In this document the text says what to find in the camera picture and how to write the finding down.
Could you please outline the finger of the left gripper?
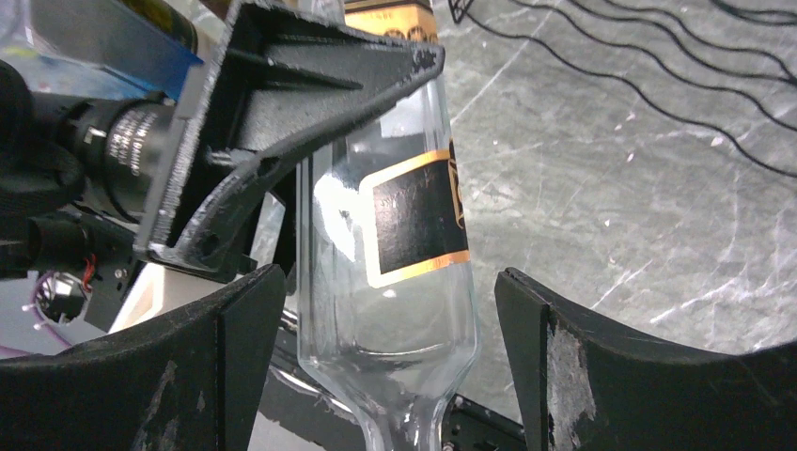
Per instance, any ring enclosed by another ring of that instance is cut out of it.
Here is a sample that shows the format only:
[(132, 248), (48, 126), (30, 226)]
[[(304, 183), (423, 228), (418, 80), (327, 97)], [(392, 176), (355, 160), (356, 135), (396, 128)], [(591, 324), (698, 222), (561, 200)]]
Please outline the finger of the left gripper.
[(273, 1), (236, 1), (211, 61), (143, 150), (158, 162), (134, 251), (223, 282), (264, 196), (314, 151), (443, 71), (443, 47), (369, 34)]

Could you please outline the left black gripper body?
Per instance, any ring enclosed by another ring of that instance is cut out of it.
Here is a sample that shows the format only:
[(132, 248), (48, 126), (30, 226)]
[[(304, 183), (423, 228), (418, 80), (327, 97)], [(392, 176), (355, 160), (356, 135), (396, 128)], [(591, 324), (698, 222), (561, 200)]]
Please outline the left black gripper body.
[(31, 91), (1, 65), (1, 277), (82, 273), (102, 258), (91, 219), (139, 224), (175, 106), (163, 91), (107, 100)]

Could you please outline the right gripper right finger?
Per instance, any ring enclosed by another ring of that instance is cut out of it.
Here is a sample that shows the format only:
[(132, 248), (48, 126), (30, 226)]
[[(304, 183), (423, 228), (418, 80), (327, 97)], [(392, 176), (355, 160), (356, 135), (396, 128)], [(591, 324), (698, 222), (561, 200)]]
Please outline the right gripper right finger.
[(746, 354), (643, 333), (508, 268), (494, 296), (530, 450), (792, 450), (796, 345)]

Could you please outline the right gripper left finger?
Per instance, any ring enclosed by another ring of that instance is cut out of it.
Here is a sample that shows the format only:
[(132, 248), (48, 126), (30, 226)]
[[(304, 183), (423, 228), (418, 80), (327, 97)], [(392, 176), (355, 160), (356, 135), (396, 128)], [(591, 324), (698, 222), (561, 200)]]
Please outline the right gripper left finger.
[(1, 363), (5, 450), (244, 450), (286, 278), (263, 266), (56, 355)]

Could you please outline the clear bottle black gold label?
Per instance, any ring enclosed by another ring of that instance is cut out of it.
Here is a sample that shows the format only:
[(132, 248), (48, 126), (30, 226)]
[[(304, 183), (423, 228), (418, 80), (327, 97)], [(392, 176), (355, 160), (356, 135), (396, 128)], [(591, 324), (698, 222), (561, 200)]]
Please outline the clear bottle black gold label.
[(444, 77), (304, 160), (297, 188), (301, 368), (367, 449), (440, 449), (480, 348)]

